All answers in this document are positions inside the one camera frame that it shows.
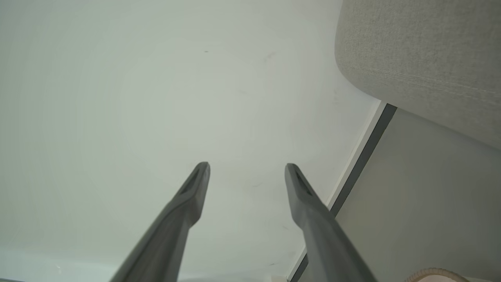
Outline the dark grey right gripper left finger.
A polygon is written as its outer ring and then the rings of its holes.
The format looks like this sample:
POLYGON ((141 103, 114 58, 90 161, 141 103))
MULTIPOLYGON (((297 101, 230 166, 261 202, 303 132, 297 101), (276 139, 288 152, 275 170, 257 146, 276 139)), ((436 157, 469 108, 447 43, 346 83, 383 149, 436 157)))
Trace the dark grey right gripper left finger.
POLYGON ((178 280, 188 232, 202 215, 210 175, 208 162, 195 166, 118 268, 113 282, 178 280))

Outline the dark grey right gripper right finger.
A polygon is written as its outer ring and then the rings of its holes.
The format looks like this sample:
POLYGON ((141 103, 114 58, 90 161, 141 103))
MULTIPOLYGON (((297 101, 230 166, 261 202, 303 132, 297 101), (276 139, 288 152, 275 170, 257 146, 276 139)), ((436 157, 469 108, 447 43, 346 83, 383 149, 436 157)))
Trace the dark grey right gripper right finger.
POLYGON ((376 278, 296 164, 285 167, 290 212, 302 230, 317 282, 374 282, 376 278))

